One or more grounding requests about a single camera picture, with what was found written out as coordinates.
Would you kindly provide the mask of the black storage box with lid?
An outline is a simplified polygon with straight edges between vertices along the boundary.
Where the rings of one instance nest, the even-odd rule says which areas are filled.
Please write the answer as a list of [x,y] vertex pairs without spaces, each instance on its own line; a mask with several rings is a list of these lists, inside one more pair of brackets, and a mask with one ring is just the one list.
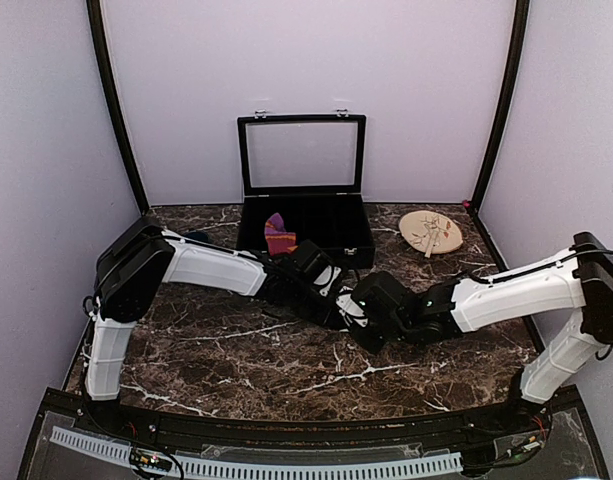
[[298,241],[311,240],[345,266],[369,269],[375,242],[362,198],[367,118],[337,114],[237,120],[244,203],[239,250],[267,248],[278,213]]

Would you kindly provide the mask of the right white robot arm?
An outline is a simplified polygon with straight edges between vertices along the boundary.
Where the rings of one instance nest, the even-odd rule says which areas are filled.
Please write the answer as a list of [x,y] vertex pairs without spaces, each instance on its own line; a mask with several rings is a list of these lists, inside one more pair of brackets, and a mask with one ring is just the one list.
[[535,405],[593,356],[613,345],[613,251],[589,232],[571,247],[531,265],[487,277],[458,276],[416,294],[390,273],[345,287],[336,304],[356,341],[376,353],[393,340],[425,346],[508,319],[568,309],[565,326],[514,378],[512,399],[496,413],[507,434],[520,432]]

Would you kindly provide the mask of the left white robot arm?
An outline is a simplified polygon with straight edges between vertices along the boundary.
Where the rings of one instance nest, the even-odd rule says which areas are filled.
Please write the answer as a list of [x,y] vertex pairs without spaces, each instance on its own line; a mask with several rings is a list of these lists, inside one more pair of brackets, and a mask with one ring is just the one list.
[[343,285],[347,274],[310,241],[290,253],[270,256],[200,242],[142,218],[97,261],[94,292],[83,302],[94,323],[85,391],[94,400],[87,417],[106,436],[127,427],[119,396],[120,373],[131,332],[163,283],[230,291],[288,305],[317,325],[349,327],[362,311]]

